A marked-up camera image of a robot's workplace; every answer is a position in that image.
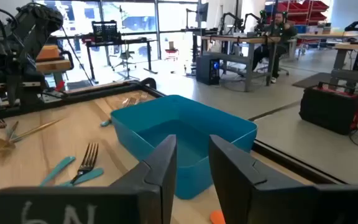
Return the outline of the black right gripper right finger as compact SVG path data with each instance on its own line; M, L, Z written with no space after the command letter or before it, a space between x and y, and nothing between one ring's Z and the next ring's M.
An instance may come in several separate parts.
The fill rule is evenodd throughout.
M226 223L358 223L358 185L305 185L217 135L209 164Z

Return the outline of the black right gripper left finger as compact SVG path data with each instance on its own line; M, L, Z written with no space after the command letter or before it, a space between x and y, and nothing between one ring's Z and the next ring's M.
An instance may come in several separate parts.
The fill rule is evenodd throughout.
M1 189L0 223L170 223L176 172L171 134L107 187Z

